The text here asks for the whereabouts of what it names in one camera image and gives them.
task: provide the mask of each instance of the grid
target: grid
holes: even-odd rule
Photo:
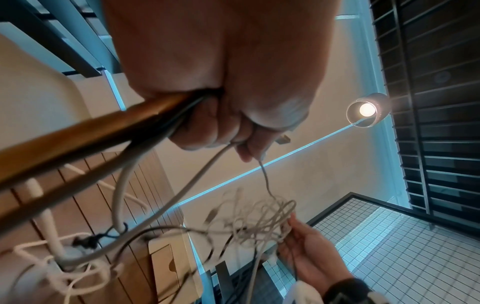
[[[478,241],[440,227],[430,230],[425,221],[358,199],[315,229],[335,244],[355,276],[392,304],[480,304]],[[282,267],[272,266],[269,274],[280,278]],[[280,293],[288,287],[280,286]]]

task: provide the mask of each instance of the white device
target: white device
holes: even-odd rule
[[[305,282],[297,281],[290,287],[283,304],[324,304],[319,292]]]

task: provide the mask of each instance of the person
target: person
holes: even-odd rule
[[[294,213],[287,222],[291,231],[278,245],[278,256],[296,270],[299,280],[319,292],[324,303],[388,303],[350,273],[335,246],[319,231],[300,222]]]
[[[260,160],[308,115],[324,77],[340,0],[103,0],[129,85],[143,98],[223,88],[170,139],[228,142]]]

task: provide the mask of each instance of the black sleeve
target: black sleeve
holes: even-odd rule
[[[323,297],[325,304],[389,304],[385,296],[372,291],[358,278],[349,278],[330,287]]]

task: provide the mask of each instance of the lamp shade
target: lamp shade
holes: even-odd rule
[[[369,128],[387,117],[391,109],[387,95],[373,93],[352,102],[346,110],[346,118],[355,127]]]

